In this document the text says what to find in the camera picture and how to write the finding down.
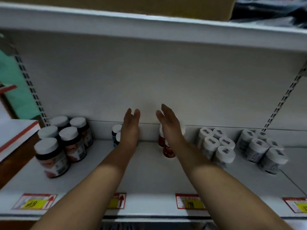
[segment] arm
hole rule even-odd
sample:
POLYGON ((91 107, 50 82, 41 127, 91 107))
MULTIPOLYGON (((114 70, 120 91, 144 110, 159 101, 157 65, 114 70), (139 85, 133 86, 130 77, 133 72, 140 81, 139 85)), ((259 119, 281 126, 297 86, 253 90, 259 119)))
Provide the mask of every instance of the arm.
POLYGON ((138 109, 134 115, 128 109, 120 144, 82 182, 47 211, 31 230, 98 229, 135 153, 139 119, 138 109))
POLYGON ((162 104, 156 115, 164 136, 178 157, 184 172, 220 229, 290 230, 270 207, 237 179, 188 143, 181 134, 174 112, 162 104))

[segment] neighboring shelf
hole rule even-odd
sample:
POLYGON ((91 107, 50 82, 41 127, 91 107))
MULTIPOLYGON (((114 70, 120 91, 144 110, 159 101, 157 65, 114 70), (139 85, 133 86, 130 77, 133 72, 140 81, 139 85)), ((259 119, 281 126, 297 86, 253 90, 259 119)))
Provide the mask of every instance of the neighboring shelf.
MULTIPOLYGON (((41 166, 33 158, 0 191, 0 219, 39 219, 44 211, 11 208, 23 193, 58 194, 58 201, 81 182, 112 149, 112 141, 94 141, 84 160, 72 164, 66 174, 55 179, 46 178, 41 166)), ((279 216, 307 217, 307 214, 293 213, 282 200, 282 197, 304 197, 283 173, 276 176, 266 174, 239 154, 227 171, 261 197, 279 216)), ((125 208, 107 210, 106 219, 173 222, 210 219, 207 211, 177 209, 175 193, 191 194, 196 191, 178 159, 164 157, 157 143, 139 143, 118 192, 127 193, 125 208)))
POLYGON ((307 51, 307 30, 0 2, 0 28, 307 51))
POLYGON ((282 167, 282 171, 291 179, 307 197, 307 148, 286 148, 289 162, 282 167))
POLYGON ((0 123, 0 162, 39 129, 37 120, 9 119, 0 123))
POLYGON ((6 85, 4 87, 0 87, 0 94, 4 94, 5 92, 9 92, 13 89, 17 88, 15 85, 6 85))

